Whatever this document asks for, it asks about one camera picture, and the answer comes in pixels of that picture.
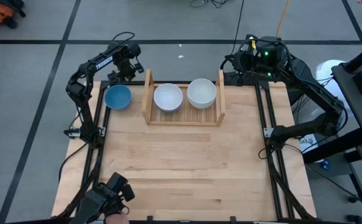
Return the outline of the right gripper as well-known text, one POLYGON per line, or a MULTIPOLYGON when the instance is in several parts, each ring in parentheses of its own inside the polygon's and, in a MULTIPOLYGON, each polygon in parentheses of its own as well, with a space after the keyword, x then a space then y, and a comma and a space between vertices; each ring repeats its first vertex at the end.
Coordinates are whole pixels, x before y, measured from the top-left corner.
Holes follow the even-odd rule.
POLYGON ((256 56, 251 45, 241 45, 239 53, 225 55, 225 61, 230 62, 233 69, 238 73, 242 73, 244 78, 261 76, 256 68, 256 56))

